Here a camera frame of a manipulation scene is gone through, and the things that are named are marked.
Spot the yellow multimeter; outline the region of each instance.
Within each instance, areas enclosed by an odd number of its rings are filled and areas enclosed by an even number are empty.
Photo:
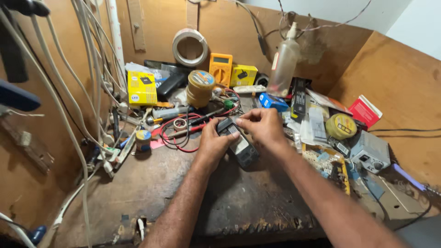
[[[226,87],[230,87],[231,68],[233,56],[221,53],[211,53],[210,55],[210,74],[214,80]]]

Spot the wooden workbench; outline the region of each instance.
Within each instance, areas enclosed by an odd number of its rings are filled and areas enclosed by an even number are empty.
[[[186,148],[195,148],[198,143],[199,137],[193,137]],[[146,218],[147,231],[151,223],[154,225],[194,156],[195,153],[160,147],[153,153],[129,155],[113,180],[100,170],[89,184],[92,244],[138,244],[136,220]],[[355,186],[361,193],[357,200],[366,210],[382,218],[378,204],[367,196],[365,189]],[[398,201],[385,186],[383,188],[381,201],[391,219],[416,216],[402,207],[395,208]],[[244,171],[226,155],[210,178],[193,243],[220,247],[318,237],[325,237],[323,230],[279,166],[261,157],[252,171]],[[85,224],[79,196],[66,211],[54,247],[84,246]]]

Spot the multimeter display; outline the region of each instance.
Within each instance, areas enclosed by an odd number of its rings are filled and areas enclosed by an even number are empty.
[[[229,63],[229,59],[228,58],[218,58],[218,57],[214,57],[213,58],[213,61],[214,62],[219,62],[219,63]]]

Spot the yellow charger box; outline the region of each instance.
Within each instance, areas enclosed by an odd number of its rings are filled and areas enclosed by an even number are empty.
[[[151,73],[128,71],[127,84],[129,104],[131,105],[156,105],[155,77]]]
[[[253,85],[257,68],[250,65],[233,64],[230,87]]]

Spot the gray power supply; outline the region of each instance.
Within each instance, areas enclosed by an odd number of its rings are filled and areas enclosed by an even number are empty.
[[[358,142],[351,148],[351,161],[361,163],[365,169],[377,174],[390,165],[389,144],[364,130]]]

